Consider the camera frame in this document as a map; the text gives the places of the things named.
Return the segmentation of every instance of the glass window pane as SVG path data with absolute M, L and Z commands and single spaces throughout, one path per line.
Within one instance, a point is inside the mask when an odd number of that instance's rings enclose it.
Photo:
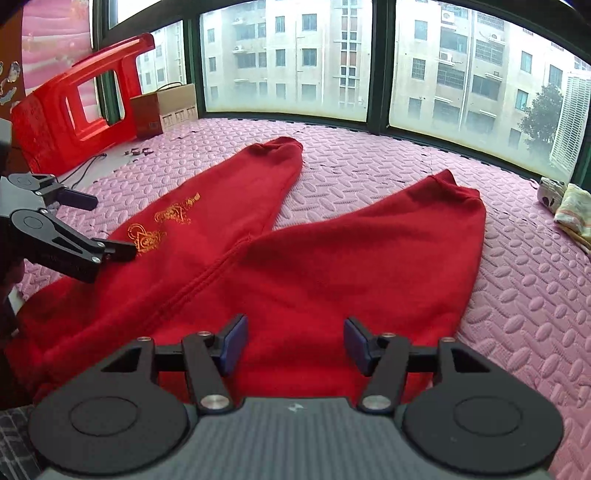
M 538 33 L 447 2 L 397 0 L 395 28 L 392 126 L 569 180 L 589 114 L 584 62 Z
M 109 28 L 124 22 L 161 0 L 104 0 L 109 2 Z
M 253 9 L 247 5 L 201 16 L 207 111 L 366 120 L 371 2 L 363 2 L 356 16 L 347 15 L 346 4 L 332 0 L 268 0 L 264 5 L 253 2 Z M 215 71 L 209 59 L 215 59 Z
M 183 22 L 152 32 L 156 48 L 138 57 L 135 61 L 141 78 L 142 93 L 155 92 L 169 83 L 187 83 L 184 58 Z M 217 75 L 217 59 L 209 55 L 203 68 Z

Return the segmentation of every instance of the pink curtain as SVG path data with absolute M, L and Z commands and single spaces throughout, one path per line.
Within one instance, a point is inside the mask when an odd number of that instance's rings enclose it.
M 92 53 L 89 0 L 31 0 L 22 12 L 22 74 L 27 94 Z M 79 87 L 88 120 L 99 117 L 95 84 Z

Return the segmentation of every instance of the cardboard box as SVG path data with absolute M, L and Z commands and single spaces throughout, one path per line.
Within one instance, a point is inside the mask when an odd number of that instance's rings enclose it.
M 171 84 L 131 99 L 138 138 L 160 135 L 179 123 L 197 119 L 195 85 Z

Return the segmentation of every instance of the pink foam mat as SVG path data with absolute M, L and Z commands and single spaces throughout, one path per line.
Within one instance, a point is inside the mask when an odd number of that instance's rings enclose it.
M 87 188 L 99 198 L 93 212 L 62 207 L 58 217 L 87 236 L 104 238 L 188 178 L 249 144 L 282 135 L 304 145 L 304 169 L 276 229 L 363 208 L 444 168 L 459 184 L 480 190 L 487 208 L 485 245 L 457 336 L 558 407 L 565 438 L 551 472 L 558 480 L 591 480 L 591 263 L 554 227 L 536 201 L 532 181 L 388 137 L 284 122 L 202 119 L 144 142 L 153 155 Z M 58 278 L 28 264 L 21 291 L 28 298 Z

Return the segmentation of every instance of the plaid fabric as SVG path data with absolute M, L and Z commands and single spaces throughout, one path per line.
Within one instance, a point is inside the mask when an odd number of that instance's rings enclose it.
M 0 480 L 33 480 L 41 473 L 29 441 L 32 406 L 0 411 Z

